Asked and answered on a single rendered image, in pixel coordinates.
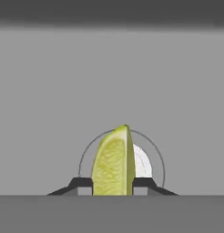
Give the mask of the yellow-green lemon wedge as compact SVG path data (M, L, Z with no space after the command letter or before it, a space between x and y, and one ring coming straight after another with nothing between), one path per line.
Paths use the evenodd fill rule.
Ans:
M94 196L132 196L136 176L133 140L128 125L117 127L100 142L92 166Z

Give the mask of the round sink drain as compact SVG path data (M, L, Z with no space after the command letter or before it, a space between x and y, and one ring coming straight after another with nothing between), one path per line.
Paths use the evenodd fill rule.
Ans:
M100 142L113 129L103 132L93 138L85 148L79 162L78 175L91 177L92 167ZM166 182L166 168L163 156L157 145L144 133L131 129L135 153L136 177L152 177L159 187L164 187Z

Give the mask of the grey sink basin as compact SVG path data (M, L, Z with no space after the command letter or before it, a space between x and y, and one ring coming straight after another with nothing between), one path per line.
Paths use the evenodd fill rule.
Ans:
M0 0L0 195L88 174L124 124L167 189L224 195L224 0Z

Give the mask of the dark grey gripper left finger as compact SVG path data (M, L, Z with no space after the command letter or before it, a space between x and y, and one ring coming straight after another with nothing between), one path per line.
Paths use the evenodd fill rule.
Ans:
M90 177L74 177L66 187L61 187L49 196L91 196L93 182Z

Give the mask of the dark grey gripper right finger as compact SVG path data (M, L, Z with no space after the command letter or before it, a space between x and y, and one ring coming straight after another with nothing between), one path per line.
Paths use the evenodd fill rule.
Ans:
M134 196L171 195L176 193L159 187L152 177L136 177L133 181Z

